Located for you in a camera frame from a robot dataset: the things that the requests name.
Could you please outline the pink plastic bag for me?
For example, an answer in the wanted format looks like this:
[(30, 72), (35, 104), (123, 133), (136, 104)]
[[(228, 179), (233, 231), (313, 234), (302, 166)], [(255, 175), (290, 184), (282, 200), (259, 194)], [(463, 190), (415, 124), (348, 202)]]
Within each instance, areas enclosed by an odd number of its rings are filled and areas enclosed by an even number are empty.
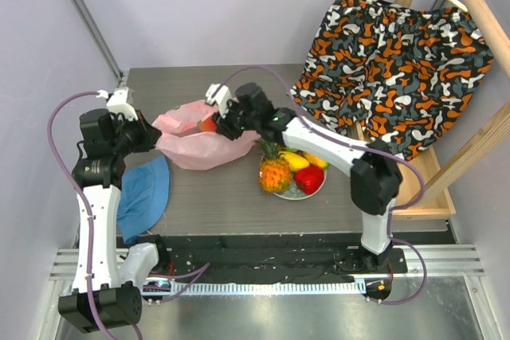
[(152, 123), (162, 132), (155, 148), (185, 170), (210, 170), (247, 155), (256, 143), (251, 134), (231, 141), (199, 130), (198, 122), (215, 112), (204, 100), (196, 100), (159, 115)]

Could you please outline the blue bucket hat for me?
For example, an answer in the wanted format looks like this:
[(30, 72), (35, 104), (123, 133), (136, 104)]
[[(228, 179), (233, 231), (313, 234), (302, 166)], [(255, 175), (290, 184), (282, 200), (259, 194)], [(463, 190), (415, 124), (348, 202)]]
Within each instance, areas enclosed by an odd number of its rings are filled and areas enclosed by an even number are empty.
[(169, 166), (162, 155), (124, 174), (116, 223), (125, 244), (133, 244), (162, 217), (170, 180)]

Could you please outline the orange fake pineapple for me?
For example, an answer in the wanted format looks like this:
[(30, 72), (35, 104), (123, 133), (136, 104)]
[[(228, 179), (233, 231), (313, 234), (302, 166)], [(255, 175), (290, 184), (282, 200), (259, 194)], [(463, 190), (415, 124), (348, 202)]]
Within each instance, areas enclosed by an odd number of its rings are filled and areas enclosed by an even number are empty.
[(278, 145), (258, 139), (257, 145), (263, 154), (259, 165), (258, 181), (267, 193), (282, 193), (292, 184), (292, 172), (288, 162), (279, 154)]

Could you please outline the yellow orange fake mango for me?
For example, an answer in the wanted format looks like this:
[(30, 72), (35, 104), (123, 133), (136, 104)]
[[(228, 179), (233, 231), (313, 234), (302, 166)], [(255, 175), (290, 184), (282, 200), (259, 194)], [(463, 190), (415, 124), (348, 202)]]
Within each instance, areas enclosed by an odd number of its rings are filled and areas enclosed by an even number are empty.
[(310, 162), (305, 157), (294, 152), (283, 150), (279, 152), (279, 156), (288, 162), (289, 168), (293, 173), (310, 166)]

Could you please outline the red teal floral plate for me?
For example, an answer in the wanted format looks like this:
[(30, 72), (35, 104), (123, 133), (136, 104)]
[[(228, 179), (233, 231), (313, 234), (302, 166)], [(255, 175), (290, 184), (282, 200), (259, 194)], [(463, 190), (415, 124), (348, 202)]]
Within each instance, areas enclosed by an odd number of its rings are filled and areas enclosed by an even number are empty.
[(317, 188), (317, 190), (314, 193), (306, 194), (304, 191), (300, 190), (296, 183), (293, 182), (291, 186), (284, 192), (274, 193), (275, 196), (288, 200), (288, 201), (302, 201), (305, 199), (308, 199), (314, 195), (316, 195), (324, 186), (326, 183), (328, 177), (328, 171), (324, 170), (324, 180), (320, 184), (320, 186)]

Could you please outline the green orange fake papaya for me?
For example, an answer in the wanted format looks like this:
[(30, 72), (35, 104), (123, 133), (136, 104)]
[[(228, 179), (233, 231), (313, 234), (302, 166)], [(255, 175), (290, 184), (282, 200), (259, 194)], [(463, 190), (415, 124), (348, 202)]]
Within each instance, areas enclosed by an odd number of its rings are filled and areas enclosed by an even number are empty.
[(308, 160), (308, 162), (313, 165), (313, 166), (317, 166), (321, 169), (327, 169), (329, 164), (324, 161), (323, 159), (315, 156), (314, 154), (310, 154), (310, 153), (307, 153), (307, 152), (303, 152), (303, 156)]

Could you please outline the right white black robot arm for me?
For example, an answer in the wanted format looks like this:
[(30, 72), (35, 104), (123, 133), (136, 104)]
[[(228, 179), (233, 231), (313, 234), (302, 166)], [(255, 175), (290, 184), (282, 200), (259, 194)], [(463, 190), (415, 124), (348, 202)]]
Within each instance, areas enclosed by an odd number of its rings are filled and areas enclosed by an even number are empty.
[(362, 213), (360, 263), (369, 272), (387, 265), (392, 247), (388, 221), (402, 174), (385, 143), (349, 139), (287, 107), (274, 107), (255, 83), (244, 84), (235, 92), (212, 84), (206, 91), (206, 103), (217, 109), (213, 121), (220, 135), (235, 140), (246, 131), (255, 131), (268, 142), (314, 154), (346, 174), (351, 200)]

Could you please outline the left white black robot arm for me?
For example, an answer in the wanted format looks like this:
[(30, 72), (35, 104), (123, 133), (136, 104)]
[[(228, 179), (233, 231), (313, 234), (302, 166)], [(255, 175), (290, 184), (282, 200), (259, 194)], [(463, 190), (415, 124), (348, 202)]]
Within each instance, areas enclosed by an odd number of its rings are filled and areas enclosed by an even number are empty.
[(163, 238), (136, 238), (122, 264), (117, 262), (116, 218), (124, 159), (155, 148), (161, 133), (133, 107), (107, 107), (80, 116), (82, 140), (71, 177), (80, 210), (80, 244), (69, 295), (58, 300), (59, 314), (83, 334), (135, 326), (142, 314), (146, 278), (162, 275), (170, 257)]

